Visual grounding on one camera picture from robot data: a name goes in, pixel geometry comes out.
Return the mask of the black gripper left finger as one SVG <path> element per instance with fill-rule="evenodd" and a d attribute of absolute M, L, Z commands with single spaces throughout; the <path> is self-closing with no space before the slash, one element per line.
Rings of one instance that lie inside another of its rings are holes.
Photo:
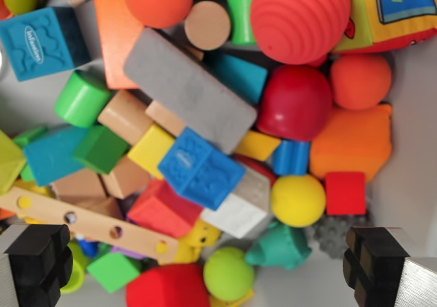
<path fill-rule="evenodd" d="M 1 305 L 56 306 L 73 265 L 64 224 L 12 224 L 1 234 Z"/>

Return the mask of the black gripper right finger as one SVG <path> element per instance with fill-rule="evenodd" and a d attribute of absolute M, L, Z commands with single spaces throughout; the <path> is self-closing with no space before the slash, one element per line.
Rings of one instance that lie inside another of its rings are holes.
<path fill-rule="evenodd" d="M 399 227 L 353 226 L 343 276 L 359 306 L 435 306 L 436 257 Z"/>

